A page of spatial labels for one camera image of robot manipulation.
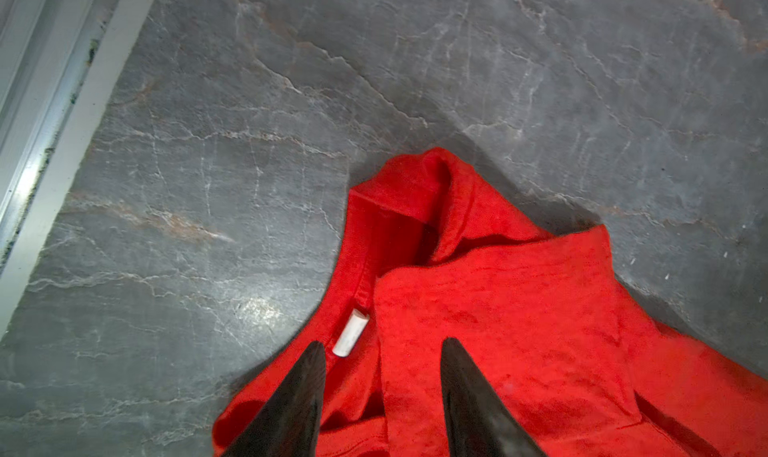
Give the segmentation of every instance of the red fabric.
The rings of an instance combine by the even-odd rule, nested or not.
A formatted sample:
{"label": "red fabric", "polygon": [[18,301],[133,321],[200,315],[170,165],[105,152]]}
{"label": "red fabric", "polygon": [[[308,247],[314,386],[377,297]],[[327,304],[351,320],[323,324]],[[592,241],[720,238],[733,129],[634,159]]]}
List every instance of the red fabric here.
{"label": "red fabric", "polygon": [[[372,318],[340,358],[353,308]],[[768,383],[649,318],[614,277],[605,227],[554,237],[440,148],[350,191],[325,298],[218,418],[215,455],[313,340],[327,358],[318,456],[448,455],[446,337],[550,457],[768,455]]]}

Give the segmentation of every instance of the marble floor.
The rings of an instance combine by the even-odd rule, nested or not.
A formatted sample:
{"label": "marble floor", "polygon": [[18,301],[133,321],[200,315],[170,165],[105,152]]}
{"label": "marble floor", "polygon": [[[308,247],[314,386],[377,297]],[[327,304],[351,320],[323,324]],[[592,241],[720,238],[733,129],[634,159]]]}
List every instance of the marble floor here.
{"label": "marble floor", "polygon": [[155,0],[0,343],[0,454],[209,455],[349,187],[435,145],[768,375],[766,2]]}

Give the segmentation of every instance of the white border strip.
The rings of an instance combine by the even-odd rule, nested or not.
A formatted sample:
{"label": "white border strip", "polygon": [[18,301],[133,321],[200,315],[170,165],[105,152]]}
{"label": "white border strip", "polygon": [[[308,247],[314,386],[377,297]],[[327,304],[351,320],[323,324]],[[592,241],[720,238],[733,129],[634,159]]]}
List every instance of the white border strip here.
{"label": "white border strip", "polygon": [[8,261],[0,275],[0,331],[5,333],[38,255],[72,186],[80,161],[101,122],[112,88],[133,49],[154,0],[120,0],[78,100],[62,128]]}

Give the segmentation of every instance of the sleeve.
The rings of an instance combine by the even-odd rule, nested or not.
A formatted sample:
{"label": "sleeve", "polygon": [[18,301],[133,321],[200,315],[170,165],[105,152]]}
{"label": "sleeve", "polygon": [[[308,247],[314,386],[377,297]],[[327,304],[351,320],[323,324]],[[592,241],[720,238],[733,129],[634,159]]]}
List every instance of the sleeve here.
{"label": "sleeve", "polygon": [[618,287],[621,339],[644,417],[691,455],[768,455],[768,381],[655,322]]}

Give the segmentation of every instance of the clothing label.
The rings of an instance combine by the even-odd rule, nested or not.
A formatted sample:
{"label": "clothing label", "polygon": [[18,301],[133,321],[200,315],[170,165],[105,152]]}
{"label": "clothing label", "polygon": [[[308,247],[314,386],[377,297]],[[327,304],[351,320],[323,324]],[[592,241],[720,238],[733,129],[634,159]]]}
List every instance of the clothing label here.
{"label": "clothing label", "polygon": [[362,315],[362,312],[358,309],[354,309],[350,320],[347,321],[346,327],[344,327],[344,331],[341,332],[339,340],[333,346],[333,353],[339,357],[350,355],[352,347],[355,347],[362,330],[366,328],[366,324],[368,324],[370,319],[369,316]]}

